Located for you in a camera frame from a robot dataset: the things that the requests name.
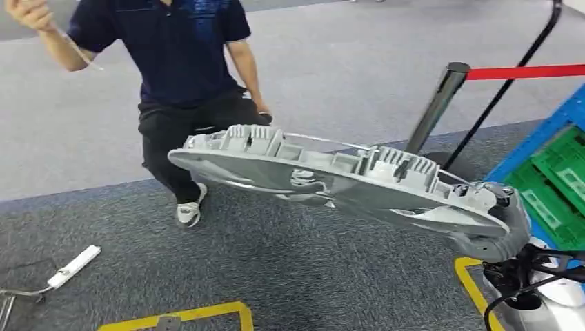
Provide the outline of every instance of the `navy polo shirt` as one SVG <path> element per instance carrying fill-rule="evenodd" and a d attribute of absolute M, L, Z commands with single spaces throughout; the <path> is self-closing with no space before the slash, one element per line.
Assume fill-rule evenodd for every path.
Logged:
<path fill-rule="evenodd" d="M 142 101 L 197 106 L 237 87 L 224 45 L 250 26 L 239 0 L 81 0 L 68 34 L 96 53 L 121 39 L 142 73 Z"/>

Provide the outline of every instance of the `man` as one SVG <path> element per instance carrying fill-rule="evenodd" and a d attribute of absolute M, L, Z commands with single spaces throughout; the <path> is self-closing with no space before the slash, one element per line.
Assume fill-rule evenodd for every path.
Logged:
<path fill-rule="evenodd" d="M 144 166 L 175 194 L 179 224 L 194 226 L 207 187 L 171 164 L 168 152 L 197 128 L 268 124 L 260 116 L 269 111 L 246 43 L 250 27 L 240 1 L 81 0 L 68 37 L 56 28 L 46 0 L 4 1 L 6 11 L 38 31 L 51 56 L 69 71 L 86 68 L 114 41 L 123 41 L 143 77 L 139 131 Z M 224 46 L 251 100 L 230 76 Z"/>

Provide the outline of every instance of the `white sneaker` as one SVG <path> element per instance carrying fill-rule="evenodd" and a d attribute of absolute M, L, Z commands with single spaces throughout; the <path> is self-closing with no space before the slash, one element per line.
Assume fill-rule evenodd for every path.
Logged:
<path fill-rule="evenodd" d="M 201 194 L 197 201 L 177 205 L 177 221 L 180 226 L 185 228 L 192 228 L 201 219 L 201 210 L 199 210 L 199 206 L 207 195 L 207 186 L 200 183 L 197 185 L 201 189 Z"/>

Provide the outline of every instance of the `blue crate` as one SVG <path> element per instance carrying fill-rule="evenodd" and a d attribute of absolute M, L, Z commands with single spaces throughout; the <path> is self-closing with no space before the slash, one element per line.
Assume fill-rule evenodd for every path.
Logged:
<path fill-rule="evenodd" d="M 567 99 L 557 111 L 544 120 L 536 130 L 526 137 L 498 166 L 486 177 L 486 181 L 501 182 L 506 176 L 523 164 L 545 143 L 549 142 L 560 130 L 574 125 L 585 131 L 585 84 Z M 533 236 L 545 241 L 552 249 L 556 245 L 542 230 L 538 222 L 531 221 Z"/>

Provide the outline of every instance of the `man's left hand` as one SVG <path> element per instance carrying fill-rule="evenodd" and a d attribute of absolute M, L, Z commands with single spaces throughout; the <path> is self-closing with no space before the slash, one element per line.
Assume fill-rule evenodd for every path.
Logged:
<path fill-rule="evenodd" d="M 270 113 L 270 109 L 264 103 L 264 101 L 262 101 L 262 100 L 254 100 L 254 103 L 256 103 L 256 107 L 258 109 L 258 113 L 259 114 L 272 114 L 272 113 Z"/>

